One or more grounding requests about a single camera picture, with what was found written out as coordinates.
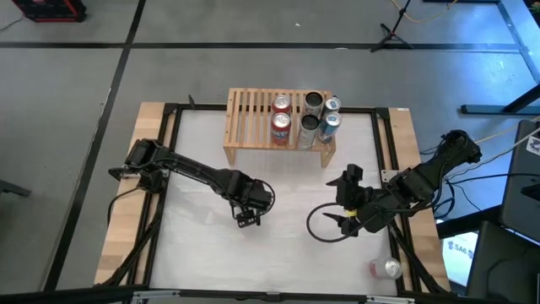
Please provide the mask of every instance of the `red soda can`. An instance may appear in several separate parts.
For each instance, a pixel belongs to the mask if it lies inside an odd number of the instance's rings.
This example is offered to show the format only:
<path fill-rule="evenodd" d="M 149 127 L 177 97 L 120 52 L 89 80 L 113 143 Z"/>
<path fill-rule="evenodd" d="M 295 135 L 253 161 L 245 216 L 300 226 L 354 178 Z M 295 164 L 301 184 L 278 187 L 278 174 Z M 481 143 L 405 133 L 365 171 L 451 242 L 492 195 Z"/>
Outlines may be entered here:
<path fill-rule="evenodd" d="M 273 114 L 287 113 L 290 115 L 291 108 L 292 106 L 290 104 L 290 99 L 285 95 L 279 95 L 274 101 L 272 101 Z"/>
<path fill-rule="evenodd" d="M 290 117 L 286 113 L 276 113 L 272 116 L 272 141 L 275 144 L 287 144 L 290 134 Z"/>

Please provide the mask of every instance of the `gray floor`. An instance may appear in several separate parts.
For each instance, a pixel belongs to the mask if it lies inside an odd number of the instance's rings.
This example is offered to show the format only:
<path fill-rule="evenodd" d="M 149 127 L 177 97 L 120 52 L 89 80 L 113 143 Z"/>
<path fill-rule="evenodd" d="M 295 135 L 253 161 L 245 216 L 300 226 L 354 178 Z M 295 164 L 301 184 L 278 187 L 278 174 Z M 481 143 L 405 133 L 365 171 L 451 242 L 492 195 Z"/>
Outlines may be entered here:
<path fill-rule="evenodd" d="M 87 22 L 25 20 L 0 32 L 0 41 L 126 39 L 137 1 L 84 2 Z M 520 1 L 504 3 L 540 67 L 540 30 Z M 0 27 L 19 17 L 11 6 L 0 3 Z M 415 0 L 409 13 L 422 19 L 444 7 Z M 380 22 L 392 24 L 396 17 L 389 0 L 148 0 L 136 41 L 367 43 L 381 38 Z M 425 24 L 404 20 L 399 33 L 415 43 L 513 42 L 490 4 L 458 3 Z M 30 198 L 0 196 L 0 293 L 40 288 L 120 52 L 0 48 L 0 178 L 33 189 Z M 411 108 L 418 144 L 426 149 L 453 128 L 482 138 L 519 122 L 517 117 L 464 117 L 457 107 L 503 105 L 534 84 L 517 52 L 132 50 L 59 287 L 93 283 L 107 204 L 117 188 L 106 170 L 122 163 L 142 101 L 186 102 L 191 94 L 197 103 L 224 103 L 229 87 L 328 89 L 346 106 Z M 493 155 L 513 139 L 510 132 L 488 141 L 483 153 Z M 467 175 L 506 172 L 509 159 Z M 464 187 L 476 205 L 488 208 L 500 203 L 504 184 L 501 178 Z M 474 211 L 459 191 L 457 197 L 451 217 Z"/>

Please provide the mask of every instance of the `white tabletop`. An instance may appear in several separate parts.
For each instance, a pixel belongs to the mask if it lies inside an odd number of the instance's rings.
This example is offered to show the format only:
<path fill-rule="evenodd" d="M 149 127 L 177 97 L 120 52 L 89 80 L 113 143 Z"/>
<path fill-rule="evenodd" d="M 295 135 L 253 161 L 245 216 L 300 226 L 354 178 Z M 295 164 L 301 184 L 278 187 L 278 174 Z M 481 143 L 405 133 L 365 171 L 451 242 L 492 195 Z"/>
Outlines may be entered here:
<path fill-rule="evenodd" d="M 229 167 L 224 125 L 223 111 L 183 111 L 176 152 L 214 168 Z M 374 279 L 368 269 L 371 259 L 391 256 L 387 230 L 361 231 L 359 237 L 327 244 L 305 228 L 313 208 L 335 201 L 335 187 L 325 183 L 349 163 L 364 169 L 360 186 L 381 186 L 367 114 L 343 114 L 337 151 L 326 169 L 316 152 L 238 149 L 235 169 L 268 182 L 277 197 L 261 226 L 243 229 L 231 218 L 228 203 L 208 186 L 173 174 L 151 287 L 396 295 L 394 281 Z M 323 211 L 343 214 L 339 207 Z M 321 213 L 311 225 L 321 237 L 340 236 L 336 222 Z"/>

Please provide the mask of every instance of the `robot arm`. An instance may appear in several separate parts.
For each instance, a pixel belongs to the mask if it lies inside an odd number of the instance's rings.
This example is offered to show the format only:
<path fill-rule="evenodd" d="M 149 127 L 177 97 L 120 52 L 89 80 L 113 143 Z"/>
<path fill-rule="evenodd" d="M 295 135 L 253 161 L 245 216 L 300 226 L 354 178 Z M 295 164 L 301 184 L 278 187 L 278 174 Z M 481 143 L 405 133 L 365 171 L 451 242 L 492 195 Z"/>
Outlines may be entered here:
<path fill-rule="evenodd" d="M 178 155 L 151 139 L 137 140 L 124 166 L 112 168 L 109 173 L 117 180 L 139 174 L 138 187 L 150 193 L 158 193 L 165 188 L 165 180 L 170 171 L 207 184 L 216 194 L 228 200 L 233 218 L 240 228 L 260 225 L 261 215 L 272 208 L 275 200 L 272 188 L 263 181 L 252 179 L 238 170 L 214 169 Z"/>
<path fill-rule="evenodd" d="M 482 156 L 480 148 L 464 131 L 453 130 L 442 138 L 431 160 L 399 173 L 382 189 L 358 186 L 362 169 L 348 165 L 341 177 L 327 185 L 337 187 L 336 202 L 348 211 L 349 217 L 325 215 L 348 222 L 352 227 L 363 223 L 367 231 L 377 232 L 390 224 L 398 213 L 412 216 L 422 209 L 432 208 L 438 201 L 438 198 L 433 200 L 434 192 L 440 190 L 444 176 L 465 162 L 480 161 Z"/>

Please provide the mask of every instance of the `black floor stripe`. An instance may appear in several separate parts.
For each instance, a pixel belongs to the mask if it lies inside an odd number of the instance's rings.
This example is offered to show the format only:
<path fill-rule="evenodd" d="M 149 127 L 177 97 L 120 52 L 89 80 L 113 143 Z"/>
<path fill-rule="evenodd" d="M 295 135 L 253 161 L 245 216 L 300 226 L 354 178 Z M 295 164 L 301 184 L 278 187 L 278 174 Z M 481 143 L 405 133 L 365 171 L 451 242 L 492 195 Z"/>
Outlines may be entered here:
<path fill-rule="evenodd" d="M 136 49 L 349 49 L 369 50 L 376 43 L 324 43 L 324 42 L 139 42 Z M 416 50 L 469 50 L 469 51 L 519 51 L 516 44 L 506 43 L 417 43 Z M 408 49 L 403 44 L 388 44 L 390 50 Z"/>
<path fill-rule="evenodd" d="M 326 43 L 326 42 L 0 42 L 0 48 L 60 48 L 60 49 L 118 49 L 126 46 L 137 49 L 349 49 L 369 50 L 376 43 Z M 416 50 L 437 51 L 519 51 L 511 43 L 417 43 Z M 405 50 L 402 44 L 388 44 L 388 50 Z"/>
<path fill-rule="evenodd" d="M 526 67 L 529 69 L 529 72 L 531 72 L 532 77 L 534 78 L 534 81 L 536 81 L 537 84 L 540 84 L 540 73 L 538 72 L 536 64 L 534 64 L 534 61 L 532 60 L 531 56 L 529 55 L 529 50 L 525 46 L 525 43 L 523 43 L 523 40 L 521 39 L 520 34 L 517 32 L 516 25 L 512 21 L 512 18 L 508 14 L 508 11 L 505 8 L 505 5 L 503 3 L 497 4 L 497 8 L 499 9 L 500 15 L 502 16 L 503 20 L 506 23 L 506 27 L 508 28 L 508 31 L 512 35 L 512 38 L 514 39 L 514 42 L 520 47 L 520 54 L 523 57 L 523 60 L 525 61 Z"/>
<path fill-rule="evenodd" d="M 0 42 L 0 48 L 111 49 L 124 46 L 126 43 L 123 42 Z"/>
<path fill-rule="evenodd" d="M 115 104 L 116 95 L 118 93 L 118 88 L 120 87 L 120 82 L 122 81 L 122 75 L 124 74 L 124 69 L 127 65 L 127 59 L 129 57 L 129 44 L 133 42 L 135 34 L 137 32 L 137 27 L 141 16 L 143 14 L 145 0 L 139 0 L 137 5 L 137 10 L 135 16 L 133 17 L 132 26 L 130 27 L 129 34 L 126 39 L 126 47 L 124 47 L 118 65 L 116 66 L 115 74 L 112 78 L 111 89 L 109 95 L 107 96 L 107 101 L 101 113 L 100 120 L 98 121 L 97 128 L 95 130 L 94 138 L 89 148 L 89 152 L 86 155 L 83 168 L 78 177 L 78 183 L 74 189 L 72 200 L 70 202 L 69 213 L 65 219 L 64 228 L 62 231 L 62 236 L 58 242 L 57 250 L 52 259 L 51 267 L 49 274 L 47 275 L 46 282 L 44 285 L 44 291 L 53 291 L 57 288 L 58 280 L 62 274 L 62 268 L 68 255 L 69 246 L 71 240 L 73 239 L 73 234 L 75 233 L 75 228 L 77 227 L 78 217 L 81 214 L 83 209 L 84 197 L 88 191 L 90 184 L 90 178 L 92 177 L 92 172 L 94 171 L 95 163 L 100 152 L 101 143 L 105 136 L 105 130 L 109 123 L 109 118 L 111 117 L 112 108 Z"/>

